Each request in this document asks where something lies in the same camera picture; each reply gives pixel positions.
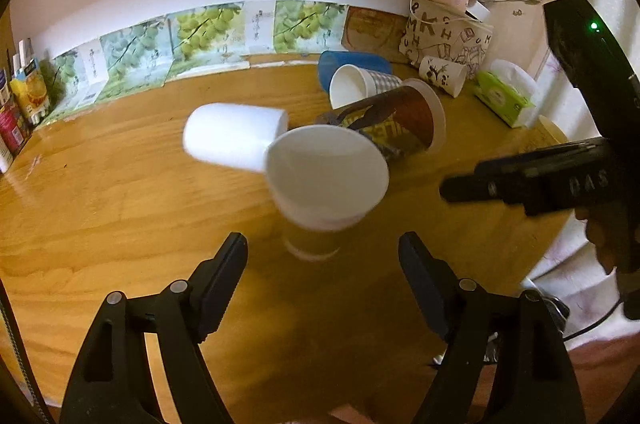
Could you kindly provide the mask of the person's right hand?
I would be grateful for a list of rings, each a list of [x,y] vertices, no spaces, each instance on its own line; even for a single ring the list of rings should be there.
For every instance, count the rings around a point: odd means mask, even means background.
[[[586,224],[587,240],[596,248],[598,262],[606,274],[623,265],[628,248],[625,210],[620,203],[575,209],[577,220]]]

